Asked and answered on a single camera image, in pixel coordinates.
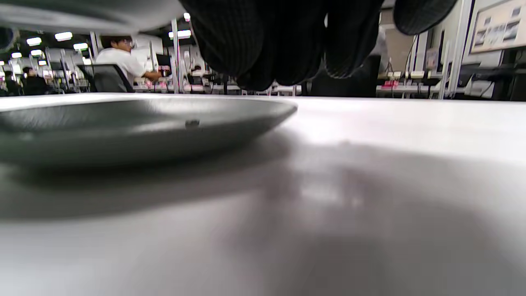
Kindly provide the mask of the person's right hand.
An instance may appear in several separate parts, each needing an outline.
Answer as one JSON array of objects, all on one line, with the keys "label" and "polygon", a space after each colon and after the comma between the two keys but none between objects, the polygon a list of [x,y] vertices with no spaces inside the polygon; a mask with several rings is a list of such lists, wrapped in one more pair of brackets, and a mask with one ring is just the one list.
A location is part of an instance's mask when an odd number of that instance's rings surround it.
[{"label": "person's right hand", "polygon": [[182,0],[203,60],[246,90],[350,77],[372,54],[383,0]]}]

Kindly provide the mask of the person's left hand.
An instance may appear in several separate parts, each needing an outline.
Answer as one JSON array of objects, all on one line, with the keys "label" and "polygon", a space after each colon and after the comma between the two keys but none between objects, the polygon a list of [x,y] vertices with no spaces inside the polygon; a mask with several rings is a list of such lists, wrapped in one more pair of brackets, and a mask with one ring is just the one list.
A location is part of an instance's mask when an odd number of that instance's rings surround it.
[{"label": "person's left hand", "polygon": [[10,51],[20,37],[20,32],[16,28],[0,27],[0,52]]}]

